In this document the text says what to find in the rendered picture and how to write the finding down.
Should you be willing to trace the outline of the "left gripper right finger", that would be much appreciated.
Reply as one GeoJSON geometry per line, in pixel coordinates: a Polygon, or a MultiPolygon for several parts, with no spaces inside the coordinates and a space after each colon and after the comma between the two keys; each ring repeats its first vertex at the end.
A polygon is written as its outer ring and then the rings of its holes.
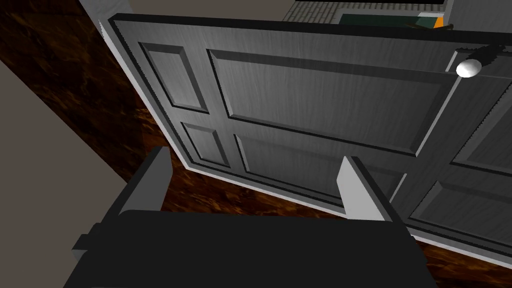
{"type": "Polygon", "coordinates": [[[402,222],[397,211],[358,157],[343,158],[336,183],[348,219],[402,222]]]}

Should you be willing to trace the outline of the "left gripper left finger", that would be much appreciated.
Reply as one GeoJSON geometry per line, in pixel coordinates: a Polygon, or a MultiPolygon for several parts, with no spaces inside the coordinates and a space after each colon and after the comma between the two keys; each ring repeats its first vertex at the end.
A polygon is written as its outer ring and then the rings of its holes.
{"type": "Polygon", "coordinates": [[[108,217],[128,210],[159,211],[172,176],[170,148],[154,147],[108,209],[108,217]]]}

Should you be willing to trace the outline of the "grey panelled door leaf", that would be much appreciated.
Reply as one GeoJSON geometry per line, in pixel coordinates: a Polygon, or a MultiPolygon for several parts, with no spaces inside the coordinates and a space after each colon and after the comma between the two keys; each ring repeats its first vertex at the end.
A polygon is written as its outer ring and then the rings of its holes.
{"type": "Polygon", "coordinates": [[[117,13],[189,170],[345,216],[358,157],[417,239],[512,268],[512,32],[117,13]],[[456,67],[476,59],[479,73],[456,67]]]}

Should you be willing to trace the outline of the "white round door knob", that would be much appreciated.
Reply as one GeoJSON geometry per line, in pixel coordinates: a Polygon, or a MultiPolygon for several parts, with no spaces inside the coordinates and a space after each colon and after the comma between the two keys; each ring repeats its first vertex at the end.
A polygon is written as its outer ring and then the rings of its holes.
{"type": "Polygon", "coordinates": [[[466,59],[459,63],[455,69],[458,77],[471,78],[476,76],[482,69],[483,65],[476,59],[466,59]]]}

